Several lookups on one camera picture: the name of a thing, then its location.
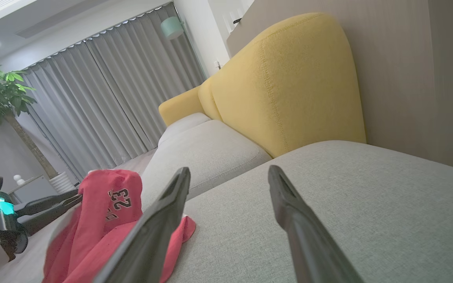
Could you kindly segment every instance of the gray curtain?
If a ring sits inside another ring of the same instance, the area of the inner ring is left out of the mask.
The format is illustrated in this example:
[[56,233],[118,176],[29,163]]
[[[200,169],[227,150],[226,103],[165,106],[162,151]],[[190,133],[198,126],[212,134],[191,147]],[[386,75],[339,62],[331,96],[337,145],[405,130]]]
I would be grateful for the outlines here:
[[31,66],[31,116],[78,179],[155,147],[165,130],[158,106],[205,77],[185,36],[160,23],[174,5],[133,18]]

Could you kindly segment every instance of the ceiling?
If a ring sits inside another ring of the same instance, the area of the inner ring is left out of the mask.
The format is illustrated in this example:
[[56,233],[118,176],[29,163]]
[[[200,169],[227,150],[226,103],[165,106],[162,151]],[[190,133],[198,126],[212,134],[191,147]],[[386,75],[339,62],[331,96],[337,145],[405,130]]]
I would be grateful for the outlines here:
[[36,0],[0,18],[0,58],[107,0]]

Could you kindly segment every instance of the lamp shade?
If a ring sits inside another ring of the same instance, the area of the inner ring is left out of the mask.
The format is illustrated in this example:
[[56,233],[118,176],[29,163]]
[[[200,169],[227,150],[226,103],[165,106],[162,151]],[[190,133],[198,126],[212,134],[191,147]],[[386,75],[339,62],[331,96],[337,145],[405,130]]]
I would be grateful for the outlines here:
[[181,21],[177,17],[166,18],[160,26],[162,27],[162,32],[164,32],[165,37],[168,39],[178,38],[185,32],[181,25]]

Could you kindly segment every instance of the seat cushion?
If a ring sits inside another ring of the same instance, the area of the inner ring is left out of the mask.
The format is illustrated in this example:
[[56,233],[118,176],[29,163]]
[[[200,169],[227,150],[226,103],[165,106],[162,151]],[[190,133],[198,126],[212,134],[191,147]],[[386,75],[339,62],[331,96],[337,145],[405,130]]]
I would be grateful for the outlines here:
[[285,154],[189,200],[168,283],[295,282],[267,181],[282,167],[364,281],[453,282],[453,168],[360,143]]
[[269,160],[261,147],[221,121],[202,123],[158,147],[142,174],[142,210],[157,199],[181,167],[190,168],[191,199]]
[[164,141],[172,138],[176,134],[179,134],[180,132],[191,129],[196,125],[200,125],[210,120],[211,118],[204,115],[204,113],[194,113],[186,116],[185,118],[181,118],[167,127],[164,134],[162,134],[160,140],[158,141],[158,146],[162,145]]

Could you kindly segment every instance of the yellow sofa backrest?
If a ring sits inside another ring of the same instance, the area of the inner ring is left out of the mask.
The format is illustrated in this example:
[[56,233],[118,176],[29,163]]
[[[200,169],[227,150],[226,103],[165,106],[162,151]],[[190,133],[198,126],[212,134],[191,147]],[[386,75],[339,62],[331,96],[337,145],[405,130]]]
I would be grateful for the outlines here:
[[[366,142],[350,46],[328,14],[304,14],[269,27],[192,91],[200,112],[274,158],[324,140]],[[162,116],[169,102],[160,107]]]

